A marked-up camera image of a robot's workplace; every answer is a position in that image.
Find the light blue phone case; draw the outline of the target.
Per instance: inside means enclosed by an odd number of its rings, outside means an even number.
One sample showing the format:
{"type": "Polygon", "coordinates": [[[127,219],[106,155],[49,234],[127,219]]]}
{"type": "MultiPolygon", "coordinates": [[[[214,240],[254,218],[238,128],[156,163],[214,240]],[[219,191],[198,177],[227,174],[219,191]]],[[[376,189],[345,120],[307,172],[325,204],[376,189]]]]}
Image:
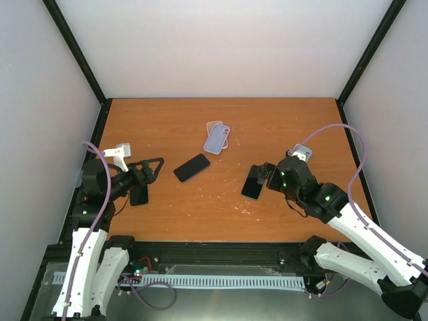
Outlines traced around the light blue phone case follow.
{"type": "Polygon", "coordinates": [[[308,162],[310,157],[312,156],[312,150],[310,148],[304,146],[304,145],[296,144],[291,150],[288,151],[288,155],[292,156],[293,152],[295,152],[297,150],[305,152],[308,155],[308,160],[306,161],[306,162],[308,162]]]}

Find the lavender phone case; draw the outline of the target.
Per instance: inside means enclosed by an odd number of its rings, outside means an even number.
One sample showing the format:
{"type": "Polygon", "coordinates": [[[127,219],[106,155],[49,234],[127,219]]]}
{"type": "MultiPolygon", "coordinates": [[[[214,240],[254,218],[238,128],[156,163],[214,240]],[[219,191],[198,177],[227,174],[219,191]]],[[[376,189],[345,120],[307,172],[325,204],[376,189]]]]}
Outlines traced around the lavender phone case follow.
{"type": "Polygon", "coordinates": [[[209,135],[203,150],[211,154],[220,154],[223,150],[223,145],[230,133],[230,127],[224,124],[215,124],[209,135]]]}

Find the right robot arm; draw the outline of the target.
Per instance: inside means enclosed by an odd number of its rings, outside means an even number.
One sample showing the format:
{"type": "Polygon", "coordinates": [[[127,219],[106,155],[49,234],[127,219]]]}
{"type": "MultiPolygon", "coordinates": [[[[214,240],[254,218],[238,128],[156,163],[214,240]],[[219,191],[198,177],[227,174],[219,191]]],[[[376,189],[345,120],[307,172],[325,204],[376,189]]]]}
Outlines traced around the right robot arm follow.
{"type": "Polygon", "coordinates": [[[351,199],[350,193],[333,183],[319,183],[307,163],[289,156],[277,165],[265,163],[257,181],[284,194],[309,217],[341,232],[367,258],[344,251],[320,237],[304,244],[304,256],[324,269],[352,279],[377,293],[399,316],[412,320],[427,300],[427,261],[405,248],[374,223],[351,199]]]}

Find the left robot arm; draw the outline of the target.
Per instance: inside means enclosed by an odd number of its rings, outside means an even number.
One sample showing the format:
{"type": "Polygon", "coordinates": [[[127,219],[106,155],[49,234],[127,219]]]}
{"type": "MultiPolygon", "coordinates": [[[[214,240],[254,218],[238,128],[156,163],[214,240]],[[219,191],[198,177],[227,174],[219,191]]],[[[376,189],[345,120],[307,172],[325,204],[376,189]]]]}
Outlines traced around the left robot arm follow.
{"type": "Polygon", "coordinates": [[[132,206],[147,204],[148,185],[156,181],[163,164],[163,158],[129,163],[127,169],[99,158],[84,164],[68,268],[48,320],[105,320],[120,274],[139,261],[133,236],[108,236],[114,202],[129,196],[132,206]]]}

